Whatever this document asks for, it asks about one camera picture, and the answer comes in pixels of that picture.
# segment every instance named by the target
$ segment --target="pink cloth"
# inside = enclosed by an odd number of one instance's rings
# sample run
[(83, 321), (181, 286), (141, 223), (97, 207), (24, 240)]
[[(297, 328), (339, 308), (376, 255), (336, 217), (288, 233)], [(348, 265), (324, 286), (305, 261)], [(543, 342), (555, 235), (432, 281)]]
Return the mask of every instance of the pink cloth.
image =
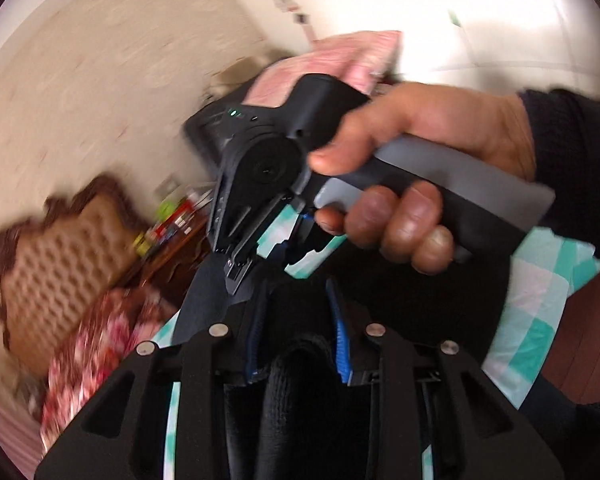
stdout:
[(45, 451), (129, 352), (174, 313), (149, 287), (110, 290), (90, 308), (49, 367), (40, 431)]
[(244, 99), (254, 106), (278, 107), (304, 74), (328, 74), (370, 94), (394, 61), (400, 46), (397, 30), (331, 36), (314, 41), (314, 50), (302, 56), (283, 59), (267, 68)]
[(32, 418), (16, 416), (0, 405), (0, 447), (22, 475), (33, 480), (43, 452), (40, 424)]

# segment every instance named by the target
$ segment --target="forearm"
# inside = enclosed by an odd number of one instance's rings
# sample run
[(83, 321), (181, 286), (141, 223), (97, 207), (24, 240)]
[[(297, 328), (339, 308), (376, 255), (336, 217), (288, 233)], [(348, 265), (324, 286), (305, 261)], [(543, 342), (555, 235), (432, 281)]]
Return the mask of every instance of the forearm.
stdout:
[(544, 224), (594, 244), (600, 258), (600, 102), (565, 90), (520, 94), (536, 153), (536, 180), (556, 200)]

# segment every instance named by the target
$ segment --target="floral blanket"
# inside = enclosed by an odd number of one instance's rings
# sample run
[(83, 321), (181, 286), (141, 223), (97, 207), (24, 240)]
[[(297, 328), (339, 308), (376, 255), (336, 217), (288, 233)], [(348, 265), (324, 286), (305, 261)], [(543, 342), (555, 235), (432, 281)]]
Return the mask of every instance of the floral blanket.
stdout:
[(122, 359), (176, 312), (147, 286), (110, 290), (85, 314), (49, 367), (40, 434), (45, 452)]

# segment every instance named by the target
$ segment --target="gray handle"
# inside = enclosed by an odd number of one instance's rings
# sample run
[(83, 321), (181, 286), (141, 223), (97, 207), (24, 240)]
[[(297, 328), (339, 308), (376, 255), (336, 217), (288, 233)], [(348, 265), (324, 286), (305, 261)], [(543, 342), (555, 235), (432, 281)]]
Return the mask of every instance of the gray handle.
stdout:
[[(526, 182), (470, 155), (410, 135), (382, 146), (374, 157), (413, 176), (429, 180), (525, 233), (545, 215), (554, 201), (547, 186)], [(348, 210), (373, 182), (373, 175), (356, 172), (329, 179), (314, 199), (316, 207), (339, 203)]]

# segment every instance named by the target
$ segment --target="metal screw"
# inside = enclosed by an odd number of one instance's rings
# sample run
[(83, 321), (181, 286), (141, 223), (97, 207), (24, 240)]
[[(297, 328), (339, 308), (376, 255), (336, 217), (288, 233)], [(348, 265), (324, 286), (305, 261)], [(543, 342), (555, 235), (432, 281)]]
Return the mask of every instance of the metal screw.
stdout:
[(216, 323), (209, 327), (209, 333), (213, 337), (224, 337), (229, 333), (229, 327), (224, 323)]
[(446, 355), (456, 355), (460, 351), (458, 343), (449, 339), (443, 341), (442, 345), (440, 345), (440, 349), (442, 350), (442, 353)]
[(386, 332), (386, 328), (380, 323), (369, 323), (366, 326), (365, 332), (371, 337), (382, 337)]
[(151, 355), (154, 353), (155, 343), (151, 341), (142, 341), (137, 347), (136, 352), (138, 355)]

